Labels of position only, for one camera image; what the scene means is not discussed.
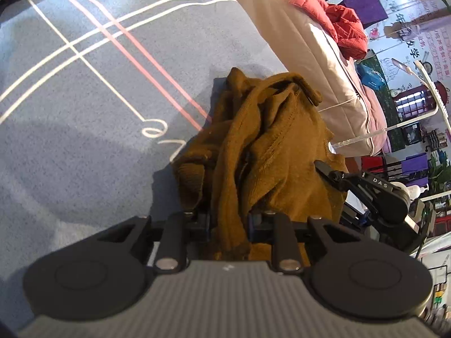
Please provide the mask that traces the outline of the pink quilt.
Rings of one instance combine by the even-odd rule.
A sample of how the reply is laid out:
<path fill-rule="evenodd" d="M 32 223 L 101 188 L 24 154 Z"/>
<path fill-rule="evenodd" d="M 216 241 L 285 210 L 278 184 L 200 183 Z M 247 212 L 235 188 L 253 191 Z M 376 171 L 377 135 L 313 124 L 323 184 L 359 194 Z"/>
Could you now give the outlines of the pink quilt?
<path fill-rule="evenodd" d="M 377 130 L 387 127 L 387 121 L 374 90 L 367 86 L 362 86 L 362 88 L 364 89 L 365 103 L 368 108 L 369 131 L 374 133 Z M 373 145 L 373 156 L 388 154 L 391 151 L 391 144 L 387 133 L 376 134 L 369 138 L 368 141 Z"/>

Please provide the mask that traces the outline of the blue item on sofa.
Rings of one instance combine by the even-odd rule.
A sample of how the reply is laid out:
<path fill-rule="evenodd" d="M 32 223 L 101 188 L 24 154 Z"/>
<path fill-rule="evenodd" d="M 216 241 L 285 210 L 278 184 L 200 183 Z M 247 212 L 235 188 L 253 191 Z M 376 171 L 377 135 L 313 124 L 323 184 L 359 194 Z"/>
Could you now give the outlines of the blue item on sofa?
<path fill-rule="evenodd" d="M 356 70 L 363 86 L 378 91 L 385 85 L 384 78 L 379 72 L 373 70 L 373 68 L 359 63 L 356 65 Z"/>

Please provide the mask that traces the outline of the brown sweater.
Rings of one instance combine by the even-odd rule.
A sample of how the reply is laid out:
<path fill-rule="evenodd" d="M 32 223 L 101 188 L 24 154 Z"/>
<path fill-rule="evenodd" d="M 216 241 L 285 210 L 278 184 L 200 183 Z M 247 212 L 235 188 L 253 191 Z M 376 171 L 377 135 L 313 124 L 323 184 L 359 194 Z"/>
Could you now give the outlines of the brown sweater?
<path fill-rule="evenodd" d="M 293 72 L 254 79 L 230 71 L 212 123 L 173 164 L 182 207 L 211 215 L 213 237 L 201 249 L 206 258 L 268 259 L 268 246 L 248 240 L 250 214 L 340 219 L 346 196 L 315 168 L 320 160 L 346 170 L 344 157 L 330 151 L 333 135 L 317 112 L 321 101 Z"/>

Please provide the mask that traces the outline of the red garment on sofa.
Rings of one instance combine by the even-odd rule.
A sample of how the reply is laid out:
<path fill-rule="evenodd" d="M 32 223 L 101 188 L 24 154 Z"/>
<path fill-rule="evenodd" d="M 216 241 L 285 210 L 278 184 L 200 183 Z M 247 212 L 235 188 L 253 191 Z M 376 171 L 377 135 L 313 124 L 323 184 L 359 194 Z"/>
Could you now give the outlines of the red garment on sofa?
<path fill-rule="evenodd" d="M 346 59 L 364 59 L 368 37 L 352 8 L 329 4 L 326 0 L 287 0 L 317 22 L 331 36 Z"/>

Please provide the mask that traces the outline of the blue striped bed sheet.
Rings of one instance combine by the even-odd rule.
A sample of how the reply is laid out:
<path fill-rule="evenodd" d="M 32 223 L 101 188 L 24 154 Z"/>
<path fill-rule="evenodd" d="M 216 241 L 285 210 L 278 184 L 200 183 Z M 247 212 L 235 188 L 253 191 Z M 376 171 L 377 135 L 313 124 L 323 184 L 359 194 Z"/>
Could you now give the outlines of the blue striped bed sheet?
<path fill-rule="evenodd" d="M 179 209 L 171 162 L 229 71 L 284 70 L 235 0 L 1 3 L 1 321 L 34 260 Z"/>

